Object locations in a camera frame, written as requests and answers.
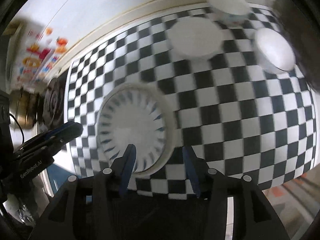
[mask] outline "checkered tablecloth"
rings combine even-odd
[[[76,173],[92,176],[108,166],[98,153],[97,113],[104,96],[124,82],[158,87],[177,119],[177,148],[168,163],[144,179],[132,178],[139,194],[193,195],[181,146],[192,145],[209,167],[225,175],[250,175],[261,189],[280,185],[314,166],[316,113],[309,86],[296,67],[273,75],[257,66],[250,37],[255,29],[280,31],[268,8],[253,6],[249,21],[228,28],[222,51],[208,61],[188,61],[170,48],[167,30],[182,17],[215,21],[208,7],[157,17],[95,44],[69,69],[67,120],[83,124],[69,145]]]

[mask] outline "wall trim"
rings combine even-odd
[[[44,184],[43,186],[44,192],[47,193],[49,196],[54,197],[54,193],[50,184],[47,169],[44,169],[43,171],[41,171],[39,173],[39,176]]]
[[[270,4],[269,0],[246,1],[260,5]],[[77,58],[86,47],[90,46],[94,42],[99,41],[100,39],[103,39],[104,36],[110,35],[120,28],[126,27],[126,25],[129,25],[135,20],[141,19],[159,11],[167,10],[169,8],[203,2],[206,2],[206,0],[153,0],[140,5],[139,7],[126,11],[118,16],[115,16],[114,18],[107,21],[106,23],[86,35],[84,38],[79,40],[75,45],[73,45],[73,47],[71,47],[56,63],[55,67],[49,73],[46,80],[49,81],[54,76],[66,71],[70,67],[71,61],[74,58]]]

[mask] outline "upside-down white bowl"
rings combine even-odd
[[[185,59],[208,60],[221,50],[223,34],[209,19],[186,17],[168,31],[168,38],[173,49]]]
[[[286,39],[278,32],[258,29],[254,35],[253,51],[258,65],[273,74],[289,72],[296,63],[294,52]]]
[[[241,25],[251,11],[245,0],[207,0],[217,19],[228,26]]]

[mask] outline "metal pot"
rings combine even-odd
[[[23,88],[13,90],[10,93],[10,113],[17,119],[22,129],[31,130],[36,124],[39,94],[29,93]],[[11,122],[13,129],[19,128],[15,122]]]

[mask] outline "plate rim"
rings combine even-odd
[[[158,160],[148,169],[145,171],[132,173],[132,176],[136,178],[143,178],[145,176],[150,176],[151,174],[159,171],[170,159],[174,148],[176,147],[176,135],[175,130],[177,127],[176,120],[173,114],[173,111],[171,110],[171,107],[167,103],[166,99],[164,98],[164,94],[156,87],[152,87],[148,85],[147,83],[125,83],[121,84],[111,92],[109,92],[103,99],[102,104],[99,108],[98,115],[97,115],[97,121],[95,124],[95,132],[97,135],[97,151],[98,153],[101,153],[104,155],[104,152],[101,151],[101,142],[99,138],[99,120],[101,116],[101,112],[105,104],[109,101],[109,99],[115,95],[116,93],[120,92],[121,90],[125,89],[138,89],[138,90],[145,90],[147,93],[150,93],[154,99],[159,103],[159,108],[161,110],[161,113],[163,114],[164,119],[164,125],[166,126],[166,143],[164,145],[164,150]]]

